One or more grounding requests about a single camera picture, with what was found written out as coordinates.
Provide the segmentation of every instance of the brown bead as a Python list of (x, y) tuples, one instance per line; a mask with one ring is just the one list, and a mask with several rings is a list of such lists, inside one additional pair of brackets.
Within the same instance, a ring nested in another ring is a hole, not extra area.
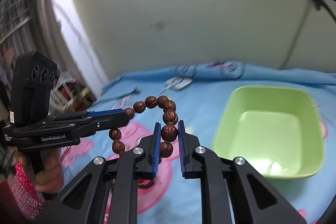
[(172, 100), (165, 101), (163, 104), (163, 111), (166, 112), (167, 110), (172, 109), (176, 111), (176, 105), (175, 102)]
[(179, 118), (174, 110), (169, 109), (163, 114), (162, 120), (164, 121), (165, 124), (167, 124), (168, 122), (177, 124), (177, 122), (179, 121)]
[(109, 137), (111, 140), (120, 140), (121, 139), (121, 131), (116, 129), (111, 129), (109, 132)]
[(177, 137), (177, 129), (174, 125), (166, 125), (161, 129), (161, 137), (166, 142), (173, 142)]
[(171, 143), (162, 142), (160, 143), (160, 157), (168, 158), (173, 153), (173, 145)]
[(112, 151), (115, 152), (116, 154), (125, 151), (124, 143), (119, 140), (114, 140), (112, 144)]
[(125, 108), (124, 109), (124, 112), (129, 116), (130, 119), (133, 119), (134, 118), (134, 115), (135, 115), (135, 111), (133, 108)]
[(160, 107), (160, 108), (163, 108), (163, 104), (165, 103), (165, 101), (168, 101), (168, 97), (167, 96), (160, 96), (156, 99), (156, 103), (157, 103), (157, 106)]
[(133, 109), (136, 113), (142, 113), (146, 109), (146, 105), (143, 101), (135, 102), (133, 105)]
[(148, 108), (155, 108), (156, 104), (156, 97), (155, 96), (148, 96), (145, 100), (145, 105)]

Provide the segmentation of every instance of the beige wall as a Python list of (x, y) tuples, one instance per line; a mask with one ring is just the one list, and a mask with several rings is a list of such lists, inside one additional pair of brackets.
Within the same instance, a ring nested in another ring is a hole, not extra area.
[[(307, 0), (74, 0), (110, 78), (218, 60), (280, 67)], [(305, 63), (291, 63), (305, 66)], [(330, 62), (313, 68), (326, 70)]]

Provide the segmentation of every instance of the green plastic basin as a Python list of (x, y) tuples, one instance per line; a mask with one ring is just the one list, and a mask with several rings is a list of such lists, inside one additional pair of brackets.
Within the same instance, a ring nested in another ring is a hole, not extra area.
[(243, 86), (230, 95), (212, 150), (245, 158), (267, 178), (310, 177), (324, 161), (319, 115), (301, 90)]

